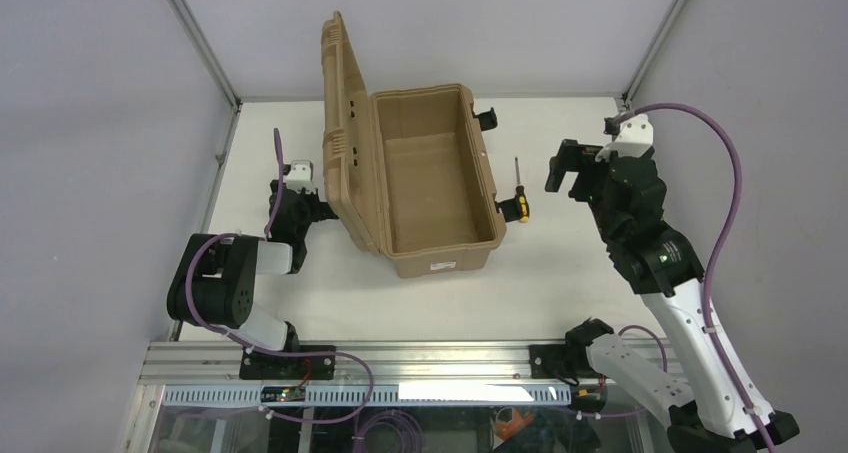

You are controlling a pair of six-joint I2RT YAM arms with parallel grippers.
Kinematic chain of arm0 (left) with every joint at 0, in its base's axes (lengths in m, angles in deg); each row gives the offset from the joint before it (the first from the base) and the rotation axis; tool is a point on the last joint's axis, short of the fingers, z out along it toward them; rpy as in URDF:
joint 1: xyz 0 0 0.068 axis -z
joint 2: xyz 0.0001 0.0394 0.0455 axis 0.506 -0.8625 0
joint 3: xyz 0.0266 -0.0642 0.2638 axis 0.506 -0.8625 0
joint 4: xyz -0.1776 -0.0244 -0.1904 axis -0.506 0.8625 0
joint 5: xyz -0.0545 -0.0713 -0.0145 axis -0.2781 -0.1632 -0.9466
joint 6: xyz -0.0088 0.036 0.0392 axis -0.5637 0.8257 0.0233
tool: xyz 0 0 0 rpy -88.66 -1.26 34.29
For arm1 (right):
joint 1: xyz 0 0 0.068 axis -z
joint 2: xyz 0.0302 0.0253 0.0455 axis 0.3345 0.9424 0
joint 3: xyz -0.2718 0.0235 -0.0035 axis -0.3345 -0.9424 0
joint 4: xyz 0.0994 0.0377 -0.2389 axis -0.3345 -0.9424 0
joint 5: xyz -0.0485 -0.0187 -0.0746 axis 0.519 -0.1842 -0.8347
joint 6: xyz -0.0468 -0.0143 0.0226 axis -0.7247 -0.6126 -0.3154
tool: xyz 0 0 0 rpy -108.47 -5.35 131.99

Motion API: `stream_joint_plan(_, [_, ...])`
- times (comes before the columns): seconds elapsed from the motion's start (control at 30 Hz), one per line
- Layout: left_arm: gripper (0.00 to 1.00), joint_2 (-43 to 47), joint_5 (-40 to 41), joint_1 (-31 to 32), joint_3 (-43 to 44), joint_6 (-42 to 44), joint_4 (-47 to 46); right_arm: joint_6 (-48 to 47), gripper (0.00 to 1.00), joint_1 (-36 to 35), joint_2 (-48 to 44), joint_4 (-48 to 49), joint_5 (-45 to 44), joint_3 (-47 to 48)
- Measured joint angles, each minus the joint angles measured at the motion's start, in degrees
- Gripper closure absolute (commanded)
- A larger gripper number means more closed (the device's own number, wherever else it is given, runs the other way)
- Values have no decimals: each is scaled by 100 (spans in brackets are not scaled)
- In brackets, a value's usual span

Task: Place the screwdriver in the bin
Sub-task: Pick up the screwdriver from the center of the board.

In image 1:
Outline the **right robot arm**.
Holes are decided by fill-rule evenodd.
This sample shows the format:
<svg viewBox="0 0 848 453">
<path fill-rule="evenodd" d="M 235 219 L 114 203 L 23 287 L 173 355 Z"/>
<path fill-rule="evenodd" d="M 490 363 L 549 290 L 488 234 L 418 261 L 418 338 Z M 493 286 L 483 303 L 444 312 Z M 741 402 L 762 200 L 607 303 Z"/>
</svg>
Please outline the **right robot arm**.
<svg viewBox="0 0 848 453">
<path fill-rule="evenodd" d="M 599 319 L 565 334 L 561 374 L 613 380 L 663 425 L 676 452 L 756 452 L 796 437 L 795 418 L 773 408 L 731 349 L 716 345 L 721 332 L 704 296 L 704 268 L 664 221 L 666 187 L 651 154 L 604 156 L 566 139 L 550 160 L 546 190 L 558 191 L 567 173 L 576 176 L 570 197 L 590 208 L 615 270 L 660 324 L 685 380 L 628 350 Z"/>
</svg>

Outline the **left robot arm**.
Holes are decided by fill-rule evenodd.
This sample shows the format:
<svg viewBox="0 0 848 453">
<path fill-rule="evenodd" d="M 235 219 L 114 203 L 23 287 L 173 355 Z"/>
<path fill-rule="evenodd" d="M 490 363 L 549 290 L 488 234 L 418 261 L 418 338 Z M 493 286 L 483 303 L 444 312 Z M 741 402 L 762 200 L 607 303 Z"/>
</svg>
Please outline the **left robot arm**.
<svg viewBox="0 0 848 453">
<path fill-rule="evenodd" d="M 250 351 L 297 353 L 299 338 L 291 322 L 255 304 L 256 279 L 299 273 L 310 226 L 336 215 L 311 186 L 273 180 L 270 187 L 266 236 L 190 236 L 168 289 L 166 310 L 174 321 L 221 333 Z"/>
</svg>

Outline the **black yellow handled screwdriver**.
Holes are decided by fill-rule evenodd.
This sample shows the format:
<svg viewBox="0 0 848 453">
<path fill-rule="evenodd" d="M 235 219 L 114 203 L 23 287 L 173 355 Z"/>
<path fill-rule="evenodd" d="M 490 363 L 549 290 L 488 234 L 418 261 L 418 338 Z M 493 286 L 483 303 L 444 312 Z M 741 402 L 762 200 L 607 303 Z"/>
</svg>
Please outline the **black yellow handled screwdriver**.
<svg viewBox="0 0 848 453">
<path fill-rule="evenodd" d="M 521 169 L 518 156 L 514 158 L 514 167 L 516 176 L 515 201 L 519 213 L 519 221 L 521 223 L 527 223 L 530 219 L 529 203 L 526 197 L 525 187 L 521 179 Z"/>
</svg>

